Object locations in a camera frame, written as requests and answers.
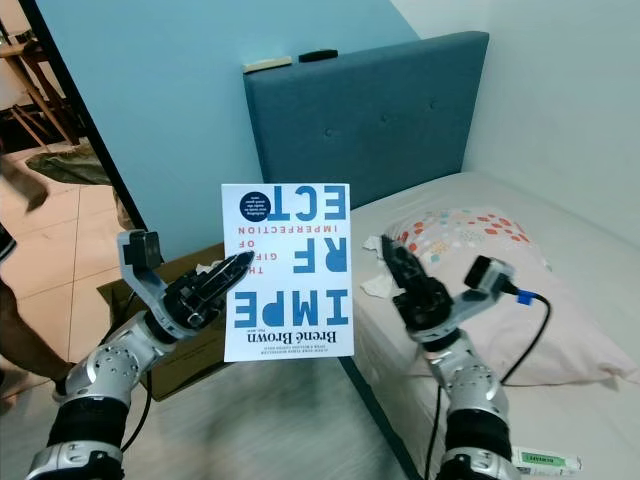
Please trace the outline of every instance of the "floor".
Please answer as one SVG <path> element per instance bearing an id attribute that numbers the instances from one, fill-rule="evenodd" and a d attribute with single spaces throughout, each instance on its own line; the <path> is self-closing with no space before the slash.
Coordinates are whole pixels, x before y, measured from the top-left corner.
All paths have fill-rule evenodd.
<path id="1" fill-rule="evenodd" d="M 24 162 L 40 151 L 18 152 L 8 159 Z M 25 200 L 0 180 L 0 219 L 18 243 L 0 273 L 18 297 L 27 323 L 61 357 L 78 361 L 108 327 L 108 308 L 96 287 L 120 278 L 116 235 L 122 229 L 111 187 L 35 175 L 46 181 L 50 196 L 27 215 Z M 23 378 L 3 358 L 0 367 L 9 370 L 9 381 L 0 390 L 5 405 L 15 401 L 7 397 L 46 381 L 33 374 Z"/>
<path id="2" fill-rule="evenodd" d="M 25 319 L 61 356 L 77 361 L 107 328 L 96 287 L 120 276 L 120 227 L 108 187 L 48 184 L 51 198 L 28 216 L 24 202 L 0 185 L 0 217 L 18 241 L 2 276 Z M 3 480 L 24 478 L 44 447 L 57 411 L 51 391 L 51 382 L 29 375 L 3 392 L 10 405 L 0 416 Z M 125 438 L 144 395 L 142 387 L 133 392 Z M 123 468 L 127 478 L 143 480 L 406 480 L 336 359 L 237 363 L 152 402 Z"/>

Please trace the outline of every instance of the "white paper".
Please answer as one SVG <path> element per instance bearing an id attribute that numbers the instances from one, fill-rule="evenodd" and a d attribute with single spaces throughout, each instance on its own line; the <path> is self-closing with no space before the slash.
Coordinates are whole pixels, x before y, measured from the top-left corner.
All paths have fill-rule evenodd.
<path id="1" fill-rule="evenodd" d="M 211 265 L 196 265 L 196 274 L 200 275 L 201 273 L 209 273 L 213 270 L 219 263 L 222 263 L 222 260 L 214 260 Z"/>
<path id="2" fill-rule="evenodd" d="M 362 248 L 365 250 L 375 250 L 378 260 L 382 260 L 382 239 L 378 236 L 370 236 L 362 244 Z"/>
<path id="3" fill-rule="evenodd" d="M 255 253 L 225 361 L 353 355 L 349 185 L 222 185 L 222 207 L 226 255 Z"/>
<path id="4" fill-rule="evenodd" d="M 381 273 L 375 278 L 362 282 L 360 286 L 370 297 L 389 298 L 393 290 L 393 277 L 389 273 Z"/>

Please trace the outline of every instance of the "cable connector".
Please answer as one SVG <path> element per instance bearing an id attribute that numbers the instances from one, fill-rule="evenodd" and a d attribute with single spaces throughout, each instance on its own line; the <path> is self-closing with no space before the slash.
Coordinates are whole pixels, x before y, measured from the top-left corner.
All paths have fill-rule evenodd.
<path id="1" fill-rule="evenodd" d="M 518 303 L 522 305 L 531 305 L 531 301 L 538 295 L 535 292 L 528 292 L 526 290 L 518 290 Z"/>
<path id="2" fill-rule="evenodd" d="M 511 283 L 510 281 L 506 281 L 505 284 L 502 286 L 501 289 L 504 293 L 508 293 L 509 295 L 518 295 L 520 292 L 520 289 L 518 289 L 518 287 L 516 287 L 513 283 Z"/>
<path id="3" fill-rule="evenodd" d="M 513 283 L 507 281 L 501 289 L 504 293 L 508 293 L 509 295 L 515 295 L 517 297 L 518 303 L 522 305 L 531 305 L 531 302 L 538 295 L 535 292 L 529 292 L 527 290 L 520 290 Z"/>

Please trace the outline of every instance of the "cardboard box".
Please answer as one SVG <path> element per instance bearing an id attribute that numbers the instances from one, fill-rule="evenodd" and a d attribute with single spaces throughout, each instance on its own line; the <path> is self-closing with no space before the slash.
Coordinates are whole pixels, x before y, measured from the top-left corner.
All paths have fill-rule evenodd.
<path id="1" fill-rule="evenodd" d="M 156 272 L 165 282 L 170 283 L 195 268 L 198 263 L 210 265 L 214 260 L 223 258 L 224 245 L 218 244 L 165 263 L 156 269 Z M 98 287 L 98 292 L 109 304 L 111 323 L 120 320 L 131 294 L 129 285 L 124 280 L 117 280 Z M 146 308 L 136 297 L 124 314 L 126 318 L 130 318 L 134 313 Z M 164 400 L 225 366 L 225 317 L 225 312 L 222 312 L 219 319 L 196 337 L 178 343 L 174 352 L 153 367 L 151 396 L 154 400 Z"/>

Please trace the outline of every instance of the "robotic arm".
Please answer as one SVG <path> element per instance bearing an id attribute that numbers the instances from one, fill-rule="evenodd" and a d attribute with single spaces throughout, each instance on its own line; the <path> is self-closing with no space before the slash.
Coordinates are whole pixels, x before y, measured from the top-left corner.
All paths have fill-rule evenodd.
<path id="1" fill-rule="evenodd" d="M 149 306 L 109 335 L 70 372 L 47 447 L 31 465 L 27 480 L 121 480 L 120 445 L 131 391 L 180 340 L 198 334 L 218 317 L 224 294 L 247 273 L 253 252 L 234 255 L 210 273 L 191 271 L 166 285 L 156 233 L 118 237 L 122 277 Z M 450 398 L 442 480 L 519 480 L 511 463 L 508 402 L 500 380 L 478 357 L 465 319 L 512 293 L 513 268 L 478 257 L 465 283 L 451 298 L 404 247 L 382 238 L 383 256 L 404 293 L 393 299 L 411 338 L 425 350 L 438 384 Z"/>
<path id="2" fill-rule="evenodd" d="M 500 380 L 458 325 L 510 291 L 513 268 L 478 257 L 465 279 L 470 287 L 451 298 L 404 247 L 382 237 L 382 253 L 404 293 L 393 302 L 409 336 L 420 343 L 438 384 L 450 399 L 442 480 L 518 480 L 511 463 L 508 401 Z"/>
<path id="3" fill-rule="evenodd" d="M 74 366 L 67 395 L 33 459 L 27 480 L 122 479 L 122 452 L 131 391 L 180 340 L 218 317 L 224 294 L 247 273 L 253 252 L 231 256 L 210 273 L 191 271 L 166 285 L 152 269 L 161 263 L 158 235 L 141 230 L 118 236 L 122 278 L 149 306 Z"/>

